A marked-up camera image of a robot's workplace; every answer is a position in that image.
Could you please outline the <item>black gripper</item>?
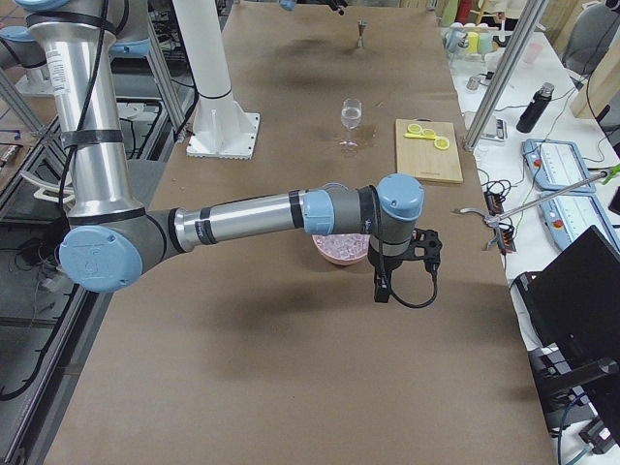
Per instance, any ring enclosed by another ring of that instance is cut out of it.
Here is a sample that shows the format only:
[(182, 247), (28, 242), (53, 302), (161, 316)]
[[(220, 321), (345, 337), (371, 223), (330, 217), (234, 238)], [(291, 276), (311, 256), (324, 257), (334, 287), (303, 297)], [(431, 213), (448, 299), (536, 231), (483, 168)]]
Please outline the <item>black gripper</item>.
[(386, 256), (370, 246), (367, 252), (367, 259), (374, 267), (375, 290), (386, 291), (391, 281), (392, 272), (411, 257), (409, 252), (396, 256)]

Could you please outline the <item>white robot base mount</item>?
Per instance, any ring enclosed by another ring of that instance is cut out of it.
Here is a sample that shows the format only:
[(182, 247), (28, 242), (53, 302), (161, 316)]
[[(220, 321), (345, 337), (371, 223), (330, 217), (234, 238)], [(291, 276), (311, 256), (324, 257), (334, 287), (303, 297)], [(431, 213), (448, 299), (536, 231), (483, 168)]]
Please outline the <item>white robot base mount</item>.
[(173, 3), (198, 93), (187, 154), (249, 160), (261, 122), (233, 95), (217, 9), (213, 1)]

